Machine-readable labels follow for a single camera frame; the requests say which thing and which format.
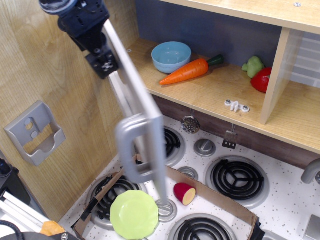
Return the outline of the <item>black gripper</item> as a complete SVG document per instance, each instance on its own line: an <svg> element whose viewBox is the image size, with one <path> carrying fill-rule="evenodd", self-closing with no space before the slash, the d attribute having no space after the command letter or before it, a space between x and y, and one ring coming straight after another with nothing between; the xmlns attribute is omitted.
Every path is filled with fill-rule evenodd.
<svg viewBox="0 0 320 240"><path fill-rule="evenodd" d="M107 39L102 33L109 17L109 11L102 0L76 0L58 19L60 29L82 51L89 52L85 58L102 80L119 69L115 55L107 48Z"/></svg>

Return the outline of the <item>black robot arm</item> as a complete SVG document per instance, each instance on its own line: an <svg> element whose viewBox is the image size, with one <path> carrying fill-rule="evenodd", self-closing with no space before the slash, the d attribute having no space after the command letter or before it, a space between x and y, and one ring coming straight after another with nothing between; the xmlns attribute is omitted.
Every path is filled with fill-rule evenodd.
<svg viewBox="0 0 320 240"><path fill-rule="evenodd" d="M102 0L40 0L49 15L58 16L58 27L89 54L86 60L103 80L118 70L116 58L108 46L103 27L110 13Z"/></svg>

